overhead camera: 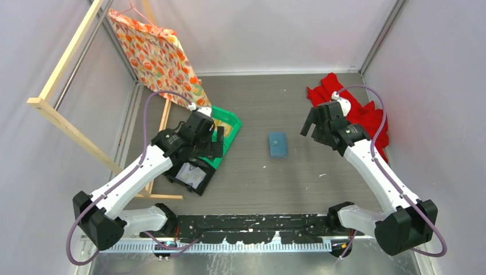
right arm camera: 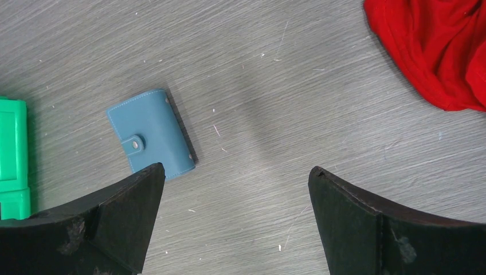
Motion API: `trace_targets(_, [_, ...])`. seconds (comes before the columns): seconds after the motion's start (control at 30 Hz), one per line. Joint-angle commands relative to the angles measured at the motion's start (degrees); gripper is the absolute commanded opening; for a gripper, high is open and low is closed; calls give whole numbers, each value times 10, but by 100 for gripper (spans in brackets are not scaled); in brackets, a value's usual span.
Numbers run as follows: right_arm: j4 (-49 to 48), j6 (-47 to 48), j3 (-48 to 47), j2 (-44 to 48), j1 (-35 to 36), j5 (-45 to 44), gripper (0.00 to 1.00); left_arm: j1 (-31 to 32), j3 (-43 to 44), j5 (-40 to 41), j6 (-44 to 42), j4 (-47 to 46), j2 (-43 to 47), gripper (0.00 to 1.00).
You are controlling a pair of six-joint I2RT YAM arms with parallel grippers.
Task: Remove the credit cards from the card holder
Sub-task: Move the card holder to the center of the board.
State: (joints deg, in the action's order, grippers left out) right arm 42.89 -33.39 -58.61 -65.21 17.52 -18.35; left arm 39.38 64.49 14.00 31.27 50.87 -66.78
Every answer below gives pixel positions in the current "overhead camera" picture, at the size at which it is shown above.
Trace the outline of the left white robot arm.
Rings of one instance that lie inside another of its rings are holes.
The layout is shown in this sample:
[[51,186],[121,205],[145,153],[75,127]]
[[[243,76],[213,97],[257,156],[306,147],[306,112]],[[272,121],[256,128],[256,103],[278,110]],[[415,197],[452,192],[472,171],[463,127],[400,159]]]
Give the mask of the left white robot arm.
[[119,175],[87,194],[72,199],[78,226],[101,251],[115,245],[123,236],[156,231],[162,237],[175,232],[176,223],[162,205],[147,209],[124,208],[146,184],[162,174],[188,172],[198,157],[221,157],[224,129],[216,128],[209,107],[193,111],[177,130],[160,131],[142,154]]

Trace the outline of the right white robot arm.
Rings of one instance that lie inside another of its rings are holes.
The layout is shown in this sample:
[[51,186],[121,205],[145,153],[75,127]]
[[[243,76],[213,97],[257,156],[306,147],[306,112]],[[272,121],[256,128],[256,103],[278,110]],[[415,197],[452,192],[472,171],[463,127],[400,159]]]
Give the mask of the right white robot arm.
[[432,240],[438,208],[423,201],[396,176],[378,153],[360,124],[347,120],[339,101],[312,107],[300,134],[312,130],[314,141],[331,147],[345,158],[377,198],[380,212],[368,211],[352,202],[328,209],[327,227],[335,235],[348,229],[373,237],[390,256],[414,249]]

